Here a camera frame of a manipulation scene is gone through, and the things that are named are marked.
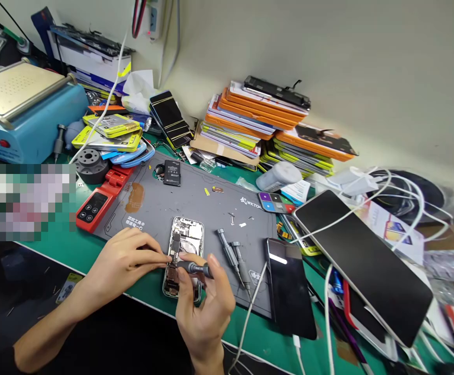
red device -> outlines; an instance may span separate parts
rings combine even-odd
[[[76,226],[93,233],[136,168],[137,166],[132,168],[112,166],[106,173],[106,181],[93,191],[76,213]]]

colorful button pad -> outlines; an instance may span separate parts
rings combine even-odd
[[[267,212],[276,214],[291,214],[295,210],[295,206],[283,203],[279,194],[273,193],[258,193],[258,198],[262,203],[262,207]]]

hand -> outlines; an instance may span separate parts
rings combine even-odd
[[[107,241],[88,274],[77,283],[68,298],[70,305],[82,320],[121,295],[143,275],[165,268],[170,261],[171,257],[163,254],[159,243],[149,234],[138,228],[124,228]]]
[[[202,266],[206,262],[195,254],[179,253],[182,260]],[[206,298],[199,308],[194,306],[192,282],[184,268],[178,268],[179,301],[176,306],[176,321],[189,349],[196,374],[223,374],[222,336],[236,307],[229,279],[213,254],[208,256],[208,266],[214,280],[198,277],[206,285]]]

smartphone being repaired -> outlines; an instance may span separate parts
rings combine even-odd
[[[175,217],[171,226],[170,245],[168,246],[168,255],[172,261],[169,262],[165,269],[165,278],[163,279],[163,293],[167,297],[179,297],[179,280],[176,269],[177,262],[180,261],[179,252],[196,254],[203,257],[203,242],[205,237],[205,228],[202,223],[195,220]],[[194,302],[201,300],[201,289],[203,283],[200,279],[192,278],[194,288]]]

green workbench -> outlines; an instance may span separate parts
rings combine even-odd
[[[156,140],[152,135],[146,135],[146,138],[152,143]],[[165,147],[160,146],[158,149],[160,152],[170,155],[170,152]],[[67,163],[65,155],[61,155],[59,163]],[[256,177],[260,175],[260,172],[251,172],[241,167],[228,166],[226,168],[216,167],[213,174],[234,183],[241,176],[248,182],[255,184]],[[76,209],[83,204],[95,187],[94,185],[77,185],[75,194]],[[55,221],[48,224],[48,230],[41,234],[41,241],[21,242],[21,244],[78,273],[86,274],[100,250],[104,247],[105,241],[78,228],[74,228],[73,225],[69,226],[69,218],[74,220],[74,214],[70,215],[69,212],[55,214]],[[307,264],[305,264],[305,267],[309,281],[322,298],[324,280]],[[127,294],[151,308],[174,317],[176,300],[163,295],[161,290],[162,278],[162,270],[156,270],[137,281],[133,287],[128,289]],[[313,311],[320,330],[325,334],[324,315],[321,309],[314,305]],[[237,347],[245,318],[246,310],[236,307],[232,314],[231,322],[223,336],[226,342]],[[359,337],[359,335],[356,335],[356,340],[358,340],[359,346],[373,372],[376,375],[386,374],[381,355],[365,340]],[[443,360],[452,362],[449,354],[445,353],[437,342],[434,340],[431,340],[431,342]],[[338,356],[334,335],[333,348],[336,374],[364,373],[360,366],[345,361]],[[436,362],[431,358],[420,339],[417,340],[417,349],[427,368],[433,372],[433,365]],[[243,350],[287,372],[294,374],[301,373],[292,338],[279,334],[277,327],[273,323],[256,314],[250,316]],[[326,340],[324,337],[316,341],[301,339],[301,354],[307,374],[329,373]]]

